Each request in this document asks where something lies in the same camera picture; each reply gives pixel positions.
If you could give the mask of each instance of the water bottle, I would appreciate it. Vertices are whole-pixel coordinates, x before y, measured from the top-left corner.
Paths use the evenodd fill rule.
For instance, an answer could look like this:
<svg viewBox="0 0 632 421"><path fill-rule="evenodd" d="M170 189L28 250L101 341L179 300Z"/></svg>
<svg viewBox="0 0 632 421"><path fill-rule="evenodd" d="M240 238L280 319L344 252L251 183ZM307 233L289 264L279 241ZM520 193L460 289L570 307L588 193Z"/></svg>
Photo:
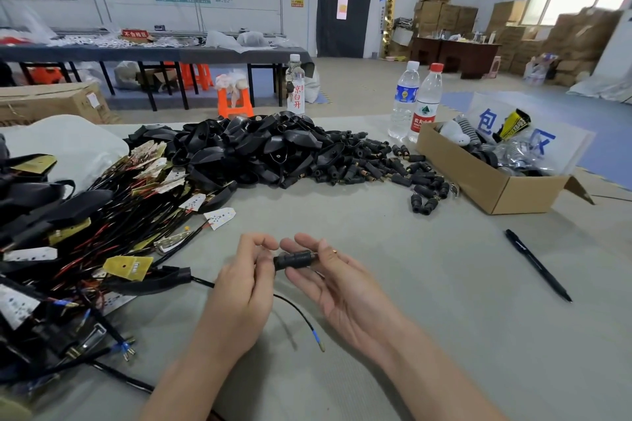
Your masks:
<svg viewBox="0 0 632 421"><path fill-rule="evenodd" d="M290 54L286 82L292 82L293 91L288 90L288 110L296 114L305 113L305 71L301 68L301 56Z"/></svg>
<svg viewBox="0 0 632 421"><path fill-rule="evenodd" d="M437 116L438 104L443 95L443 85L441 82L442 63L433 63L431 73L422 82L417 90L417 101L415 102L415 113L410 124L408 140L417 143L419 138L419 128L423 123L434 122Z"/></svg>
<svg viewBox="0 0 632 421"><path fill-rule="evenodd" d="M399 77L395 102L391 113L389 135L393 138L404 138L410 128L415 107L415 96L419 89L419 62L411 60L406 66L406 72Z"/></svg>

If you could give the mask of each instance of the black pen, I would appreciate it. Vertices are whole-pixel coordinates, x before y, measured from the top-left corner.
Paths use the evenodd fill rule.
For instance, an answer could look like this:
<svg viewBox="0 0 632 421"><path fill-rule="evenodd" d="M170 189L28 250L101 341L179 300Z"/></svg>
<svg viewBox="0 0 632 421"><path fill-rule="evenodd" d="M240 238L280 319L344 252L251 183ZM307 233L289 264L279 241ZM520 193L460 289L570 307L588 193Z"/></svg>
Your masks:
<svg viewBox="0 0 632 421"><path fill-rule="evenodd" d="M536 258L533 253L531 253L529 248L527 248L526 245L522 241L520 241L520 238L518 238L514 232L512 232L511 230L505 230L505 236L509 239L509 241L511 241L511 244L514 245L514 247L520 253L522 253L527 260L529 260L529 263L533 265L538 273L540 273L540 276L544 278L547 283L549 283L550 287L553 288L558 295L560 295L569 303L573 303L571 297L568 296L568 293L566 293L565 288L559 284L559 282L555 279L555 276L549 273L549 270L547 270L544 265L540 263L540 260Z"/></svg>

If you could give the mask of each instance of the bottle label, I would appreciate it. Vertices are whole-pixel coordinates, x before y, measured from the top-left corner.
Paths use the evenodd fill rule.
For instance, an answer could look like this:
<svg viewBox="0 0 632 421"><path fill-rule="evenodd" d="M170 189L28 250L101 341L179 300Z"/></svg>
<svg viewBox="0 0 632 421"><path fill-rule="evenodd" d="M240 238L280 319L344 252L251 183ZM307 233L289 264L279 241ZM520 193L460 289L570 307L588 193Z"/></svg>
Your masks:
<svg viewBox="0 0 632 421"><path fill-rule="evenodd" d="M415 103L415 97L417 95L417 88L397 86L395 91L395 102L400 103Z"/></svg>
<svg viewBox="0 0 632 421"><path fill-rule="evenodd" d="M288 110L296 114L305 113L305 80L294 79L294 91L288 94Z"/></svg>
<svg viewBox="0 0 632 421"><path fill-rule="evenodd" d="M417 101L415 107L415 113L413 114L413 123L410 125L410 130L419 133L423 123L432 123L437 118L438 102L427 103L424 101Z"/></svg>

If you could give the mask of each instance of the yellow warning sign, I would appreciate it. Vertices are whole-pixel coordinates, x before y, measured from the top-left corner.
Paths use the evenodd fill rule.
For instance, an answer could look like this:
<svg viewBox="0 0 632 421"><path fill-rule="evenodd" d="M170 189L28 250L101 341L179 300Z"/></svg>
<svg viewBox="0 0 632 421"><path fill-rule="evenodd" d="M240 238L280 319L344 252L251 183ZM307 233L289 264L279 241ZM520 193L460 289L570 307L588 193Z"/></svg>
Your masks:
<svg viewBox="0 0 632 421"><path fill-rule="evenodd" d="M304 7L304 0L291 0L292 1L292 7Z"/></svg>

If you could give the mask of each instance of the hand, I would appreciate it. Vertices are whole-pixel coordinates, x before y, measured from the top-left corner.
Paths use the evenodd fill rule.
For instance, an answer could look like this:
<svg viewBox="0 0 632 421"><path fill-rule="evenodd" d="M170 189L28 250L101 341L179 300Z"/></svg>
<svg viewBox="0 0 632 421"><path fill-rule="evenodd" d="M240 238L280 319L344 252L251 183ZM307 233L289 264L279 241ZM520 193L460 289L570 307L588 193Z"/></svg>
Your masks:
<svg viewBox="0 0 632 421"><path fill-rule="evenodd" d="M267 234L241 235L233 262L217 276L203 315L217 355L234 364L255 345L273 307L274 264L279 243Z"/></svg>
<svg viewBox="0 0 632 421"><path fill-rule="evenodd" d="M354 348L384 367L390 362L393 343L405 316L357 260L336 253L327 241L296 234L284 238L280 247L287 252L306 248L318 252L311 268L288 268L290 282L320 306L331 326Z"/></svg>

